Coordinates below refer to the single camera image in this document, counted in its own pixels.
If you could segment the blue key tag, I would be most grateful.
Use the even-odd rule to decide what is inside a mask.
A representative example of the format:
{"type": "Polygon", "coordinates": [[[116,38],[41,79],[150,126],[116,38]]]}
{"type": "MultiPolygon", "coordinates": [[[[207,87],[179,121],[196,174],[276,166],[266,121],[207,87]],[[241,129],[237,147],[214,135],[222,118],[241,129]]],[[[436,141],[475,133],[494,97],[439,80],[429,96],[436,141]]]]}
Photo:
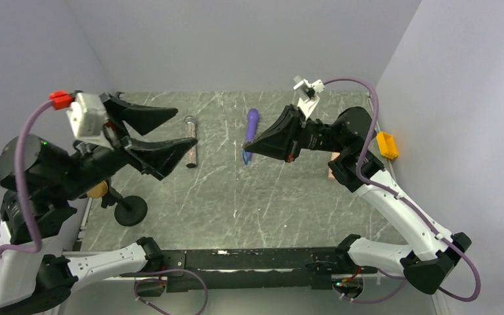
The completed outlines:
{"type": "Polygon", "coordinates": [[[248,152],[246,150],[242,150],[241,156],[242,156],[244,164],[249,165],[251,162],[252,153],[248,152]]]}

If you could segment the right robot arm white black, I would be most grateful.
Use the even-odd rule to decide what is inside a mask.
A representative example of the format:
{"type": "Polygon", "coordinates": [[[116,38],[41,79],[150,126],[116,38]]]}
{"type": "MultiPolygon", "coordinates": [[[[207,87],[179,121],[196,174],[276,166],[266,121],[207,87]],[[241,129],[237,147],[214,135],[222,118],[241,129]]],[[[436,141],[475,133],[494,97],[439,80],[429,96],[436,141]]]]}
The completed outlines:
{"type": "Polygon", "coordinates": [[[451,233],[425,214],[397,185],[383,163],[371,152],[361,154],[371,116],[363,107],[341,112],[332,124],[305,118],[288,105],[267,130],[247,141],[247,152],[295,161],[302,149],[337,152],[328,163],[335,180],[367,201],[406,240],[406,245],[347,236],[335,249],[337,267],[346,273],[357,267],[374,267],[403,277],[422,293],[436,293],[471,245],[462,233],[451,233]]]}

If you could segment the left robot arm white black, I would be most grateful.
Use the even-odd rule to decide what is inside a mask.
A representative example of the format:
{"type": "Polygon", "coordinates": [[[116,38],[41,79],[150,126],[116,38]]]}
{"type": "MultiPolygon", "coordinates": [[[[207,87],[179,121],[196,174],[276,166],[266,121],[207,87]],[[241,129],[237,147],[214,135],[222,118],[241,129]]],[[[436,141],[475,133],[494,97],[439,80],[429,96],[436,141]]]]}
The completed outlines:
{"type": "Polygon", "coordinates": [[[176,108],[126,102],[112,94],[57,91],[36,109],[0,155],[0,314],[40,314],[108,278],[162,283],[165,257],[151,237],[97,255],[67,257],[83,213],[71,202],[102,198],[123,226],[139,224],[146,202],[123,197],[111,178],[131,166],[163,180],[196,144],[194,137],[144,142],[176,108]]]}

